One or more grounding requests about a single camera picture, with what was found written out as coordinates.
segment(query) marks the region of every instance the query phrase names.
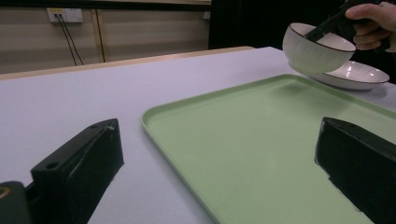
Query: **white bowl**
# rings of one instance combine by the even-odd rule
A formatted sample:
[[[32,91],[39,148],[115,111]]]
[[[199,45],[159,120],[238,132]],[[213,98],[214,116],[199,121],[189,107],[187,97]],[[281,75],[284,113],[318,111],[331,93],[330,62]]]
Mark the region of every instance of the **white bowl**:
[[[347,62],[356,47],[339,35],[326,34],[318,42],[305,37],[315,27],[294,22],[283,37],[282,49],[289,59],[289,65],[297,72],[315,75],[334,71]]]
[[[389,76],[383,71],[352,61],[344,63],[335,71],[314,75],[312,78],[350,90],[370,90],[389,81]]]

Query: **power cable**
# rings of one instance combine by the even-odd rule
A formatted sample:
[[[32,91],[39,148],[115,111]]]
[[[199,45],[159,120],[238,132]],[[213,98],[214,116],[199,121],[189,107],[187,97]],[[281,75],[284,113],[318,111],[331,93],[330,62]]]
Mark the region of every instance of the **power cable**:
[[[58,19],[58,22],[61,24],[62,31],[64,31],[64,37],[66,37],[67,45],[69,46],[70,53],[72,54],[72,57],[73,57],[73,61],[74,61],[74,63],[75,63],[75,66],[77,66],[76,59],[75,59],[75,57],[74,57],[74,53],[73,53],[72,47],[70,46],[69,38],[67,37],[66,31],[64,30],[64,26],[62,25],[61,19],[60,19],[60,17],[58,16],[58,14],[55,14],[55,17],[56,17],[56,19]]]
[[[73,41],[73,37],[70,35],[69,29],[67,29],[67,25],[66,25],[66,22],[64,22],[64,17],[62,16],[62,14],[60,14],[60,18],[61,18],[61,23],[63,24],[63,26],[64,26],[64,28],[65,28],[67,34],[68,34],[69,37],[70,37],[70,40],[72,41],[73,48],[74,48],[75,53],[77,54],[77,56],[78,56],[78,58],[79,58],[79,61],[81,62],[82,65],[84,65],[84,62],[81,60],[81,57],[79,57],[78,51],[77,51],[77,49],[76,49],[76,45],[75,45],[75,43],[74,43],[74,41]]]

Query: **hand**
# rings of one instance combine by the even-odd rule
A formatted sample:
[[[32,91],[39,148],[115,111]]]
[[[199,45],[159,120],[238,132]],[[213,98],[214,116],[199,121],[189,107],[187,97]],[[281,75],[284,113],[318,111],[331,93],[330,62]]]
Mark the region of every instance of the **hand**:
[[[388,38],[388,52],[396,52],[396,6],[381,2],[379,5],[362,4],[346,11],[346,17],[352,20],[370,19],[365,24],[355,24],[356,35],[353,41],[357,49],[375,49],[381,40]]]

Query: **screw hole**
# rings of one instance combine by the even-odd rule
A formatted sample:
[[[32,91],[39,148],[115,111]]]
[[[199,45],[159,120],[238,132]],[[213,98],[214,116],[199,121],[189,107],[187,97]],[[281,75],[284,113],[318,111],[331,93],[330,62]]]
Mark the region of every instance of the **screw hole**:
[[[59,165],[59,162],[52,162],[46,166],[47,169],[53,169]]]
[[[6,197],[11,192],[10,187],[1,187],[0,188],[0,199]]]

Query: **plastic tray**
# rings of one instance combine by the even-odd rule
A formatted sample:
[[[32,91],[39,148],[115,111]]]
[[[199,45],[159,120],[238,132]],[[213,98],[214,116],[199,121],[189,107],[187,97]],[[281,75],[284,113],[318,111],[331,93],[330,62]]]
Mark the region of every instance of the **plastic tray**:
[[[373,223],[315,164],[323,117],[395,143],[395,113],[293,75],[159,105],[142,123],[218,223]]]

